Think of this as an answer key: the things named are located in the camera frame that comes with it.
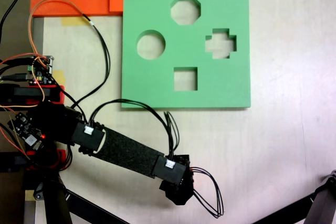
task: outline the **square hole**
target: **square hole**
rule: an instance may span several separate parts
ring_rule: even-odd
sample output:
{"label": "square hole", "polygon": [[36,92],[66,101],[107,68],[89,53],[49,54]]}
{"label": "square hole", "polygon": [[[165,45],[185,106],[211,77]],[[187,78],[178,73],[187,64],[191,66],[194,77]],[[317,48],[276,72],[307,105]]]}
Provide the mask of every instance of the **square hole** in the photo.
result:
{"label": "square hole", "polygon": [[174,68],[174,90],[197,90],[197,68]]}

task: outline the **black metal stand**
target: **black metal stand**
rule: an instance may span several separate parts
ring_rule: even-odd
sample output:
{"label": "black metal stand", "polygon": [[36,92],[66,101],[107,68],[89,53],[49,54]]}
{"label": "black metal stand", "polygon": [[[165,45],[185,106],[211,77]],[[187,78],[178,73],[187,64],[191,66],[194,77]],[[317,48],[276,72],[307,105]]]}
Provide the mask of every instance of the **black metal stand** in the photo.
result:
{"label": "black metal stand", "polygon": [[48,173],[35,189],[36,200],[44,200],[48,224],[72,224],[70,213],[91,224],[129,224],[101,207],[67,190],[58,172]]}
{"label": "black metal stand", "polygon": [[129,224],[70,190],[67,191],[66,198],[70,212],[91,224]]}
{"label": "black metal stand", "polygon": [[254,224],[332,224],[336,211],[336,170],[327,176],[315,193],[282,208]]}

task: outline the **yellow tape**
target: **yellow tape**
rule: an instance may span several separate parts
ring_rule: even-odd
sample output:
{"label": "yellow tape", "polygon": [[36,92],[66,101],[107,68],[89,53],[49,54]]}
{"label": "yellow tape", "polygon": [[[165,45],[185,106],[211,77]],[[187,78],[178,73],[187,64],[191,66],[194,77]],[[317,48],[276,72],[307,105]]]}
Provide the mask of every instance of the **yellow tape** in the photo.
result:
{"label": "yellow tape", "polygon": [[25,191],[25,200],[26,201],[35,201],[35,198],[33,196],[34,190],[26,190]]}
{"label": "yellow tape", "polygon": [[84,17],[62,17],[62,26],[90,26]]}
{"label": "yellow tape", "polygon": [[65,86],[65,76],[63,70],[53,70],[52,75],[59,85]]}

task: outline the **circle hole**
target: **circle hole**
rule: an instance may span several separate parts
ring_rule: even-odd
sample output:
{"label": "circle hole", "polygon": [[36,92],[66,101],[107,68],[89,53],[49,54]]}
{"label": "circle hole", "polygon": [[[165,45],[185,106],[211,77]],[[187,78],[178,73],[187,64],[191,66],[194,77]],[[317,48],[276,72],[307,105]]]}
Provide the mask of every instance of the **circle hole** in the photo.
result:
{"label": "circle hole", "polygon": [[166,41],[162,34],[155,30],[144,31],[138,39],[138,54],[146,60],[154,60],[160,57],[166,47]]}

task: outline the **black wire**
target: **black wire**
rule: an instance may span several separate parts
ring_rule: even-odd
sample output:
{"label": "black wire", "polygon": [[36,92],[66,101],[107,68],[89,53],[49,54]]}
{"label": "black wire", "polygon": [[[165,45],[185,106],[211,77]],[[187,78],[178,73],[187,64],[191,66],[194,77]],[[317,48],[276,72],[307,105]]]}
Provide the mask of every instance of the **black wire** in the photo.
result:
{"label": "black wire", "polygon": [[1,38],[2,38],[2,27],[4,25],[5,19],[8,16],[8,14],[11,12],[11,10],[13,9],[13,7],[15,6],[17,1],[18,0],[14,0],[12,2],[12,4],[10,5],[10,7],[8,8],[8,10],[5,12],[4,16],[1,19],[1,22],[0,22],[0,44],[1,44]]}
{"label": "black wire", "polygon": [[[86,18],[89,22],[91,21],[89,19],[88,16],[86,16],[85,14],[83,14],[84,18]],[[90,95],[96,93],[107,81],[109,75],[110,75],[110,71],[111,71],[111,58],[110,58],[110,53],[109,53],[109,49],[107,48],[107,45],[105,43],[104,38],[101,36],[100,32],[98,31],[98,29],[96,28],[95,25],[93,25],[94,30],[96,31],[101,45],[103,47],[103,51],[104,51],[104,59],[105,59],[105,77],[103,82],[98,85],[95,89],[93,89],[92,91],[90,91],[88,94],[84,95],[82,98],[80,98],[77,102],[75,102],[71,108],[73,109],[74,107],[76,107],[81,101],[83,101],[84,99],[86,99],[87,97],[89,97]]]}
{"label": "black wire", "polygon": [[215,209],[213,206],[211,206],[203,197],[202,195],[199,194],[198,191],[194,189],[194,196],[195,198],[201,203],[201,205],[216,219],[218,219],[220,216],[224,214],[224,205],[223,205],[223,199],[222,199],[222,194],[219,189],[219,186],[215,180],[215,178],[205,169],[199,168],[199,167],[190,167],[191,172],[193,173],[201,173],[204,175],[207,175],[210,177],[210,179],[213,181],[215,190],[216,190],[216,198],[217,198],[217,209]]}
{"label": "black wire", "polygon": [[[75,99],[74,99],[71,95],[69,95],[66,91],[64,91],[64,90],[62,89],[62,87],[57,83],[57,81],[55,80],[55,78],[52,77],[52,75],[51,75],[49,72],[47,72],[47,70],[46,70],[44,67],[42,67],[41,65],[38,65],[37,68],[38,68],[41,72],[43,72],[43,74],[44,74],[49,80],[53,81],[53,82],[55,83],[55,85],[57,86],[57,88],[58,88],[64,95],[66,95],[72,102],[76,102]],[[86,118],[86,116],[85,116],[84,110],[83,110],[79,105],[76,105],[76,106],[78,107],[78,109],[79,109],[80,112],[82,113],[82,115],[83,115],[83,119],[84,119],[85,123],[88,124],[88,121],[87,121],[87,118]]]}
{"label": "black wire", "polygon": [[177,127],[177,124],[176,124],[176,121],[175,121],[173,115],[169,111],[163,112],[163,114],[164,114],[164,116],[166,118],[167,125],[169,126],[169,128],[171,130],[173,130],[174,135],[175,135],[176,144],[175,144],[175,147],[173,149],[175,151],[177,149],[178,145],[180,144],[180,132],[179,132],[179,128]]}
{"label": "black wire", "polygon": [[62,167],[59,171],[68,169],[69,166],[72,163],[72,157],[73,157],[73,155],[72,155],[72,151],[71,151],[71,146],[70,146],[70,144],[68,144],[67,146],[68,146],[68,155],[67,155],[66,161],[64,162],[65,167],[64,168]]}
{"label": "black wire", "polygon": [[10,65],[8,65],[8,66],[6,66],[6,67],[0,69],[0,76],[1,76],[5,71],[7,71],[8,69],[15,68],[15,67],[18,67],[18,66],[28,65],[28,62],[29,62],[29,61],[31,61],[30,64],[33,63],[33,59],[32,59],[32,58],[23,58],[22,60],[23,60],[23,61],[13,61],[13,62],[11,62]]}
{"label": "black wire", "polygon": [[92,126],[93,122],[95,120],[95,116],[97,115],[97,113],[107,104],[111,104],[111,103],[127,103],[127,104],[133,104],[133,105],[137,105],[140,106],[146,110],[148,110],[149,112],[151,112],[164,126],[165,130],[167,131],[168,134],[168,141],[169,141],[169,159],[173,160],[173,156],[174,156],[174,150],[173,150],[173,145],[174,145],[174,141],[173,141],[173,135],[172,135],[172,131],[170,130],[170,128],[168,127],[168,125],[164,122],[164,120],[159,116],[159,114],[157,114],[157,112],[155,110],[153,110],[150,106],[148,106],[145,103],[142,102],[137,102],[137,101],[132,101],[132,100],[128,100],[128,99],[116,99],[113,101],[109,101],[109,102],[105,102],[102,105],[98,106],[93,113],[90,116],[89,119],[89,124]]}

